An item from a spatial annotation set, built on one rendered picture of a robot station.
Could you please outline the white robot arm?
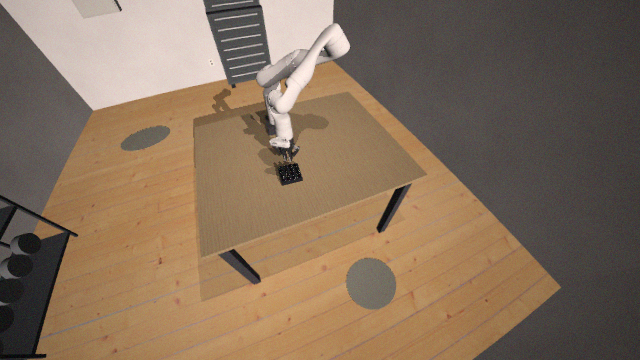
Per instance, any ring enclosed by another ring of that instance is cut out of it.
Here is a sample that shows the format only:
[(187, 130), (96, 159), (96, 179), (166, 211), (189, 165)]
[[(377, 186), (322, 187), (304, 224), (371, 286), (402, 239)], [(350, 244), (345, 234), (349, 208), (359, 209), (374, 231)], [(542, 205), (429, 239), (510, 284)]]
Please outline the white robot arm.
[[(310, 82), (315, 66), (338, 59), (349, 49), (350, 44), (344, 32), (339, 24), (334, 23), (321, 32), (309, 50), (297, 49), (276, 64), (268, 64), (258, 71), (256, 81), (264, 88), (263, 96), (268, 119), (270, 124), (275, 125), (277, 137), (269, 141), (270, 145), (290, 147), (289, 140), (293, 137), (293, 131), (287, 112), (292, 109), (299, 93)], [(280, 80), (283, 79), (286, 79), (287, 88), (284, 94), (280, 91)]]

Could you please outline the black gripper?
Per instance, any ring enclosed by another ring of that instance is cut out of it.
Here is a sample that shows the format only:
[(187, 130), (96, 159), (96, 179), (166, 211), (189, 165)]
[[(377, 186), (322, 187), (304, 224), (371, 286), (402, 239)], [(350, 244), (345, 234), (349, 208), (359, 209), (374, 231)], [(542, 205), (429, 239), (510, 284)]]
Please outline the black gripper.
[[(283, 148), (283, 147), (277, 147), (277, 146), (273, 146), (273, 148), (281, 155), (283, 155), (283, 158), (285, 161), (287, 161), (287, 153), (289, 155), (289, 162), (292, 161), (293, 157), (295, 157), (295, 155), (298, 153), (300, 146), (295, 146), (294, 144), (294, 139), (292, 137), (292, 139), (289, 140), (290, 142), (290, 147), (289, 148)], [(292, 149), (294, 148), (294, 152), (292, 152)], [(280, 150), (280, 151), (279, 151)], [(282, 151), (282, 153), (281, 153)], [(287, 151), (287, 153), (286, 153)], [(294, 153), (294, 154), (293, 154)], [(292, 156), (293, 155), (293, 156)]]

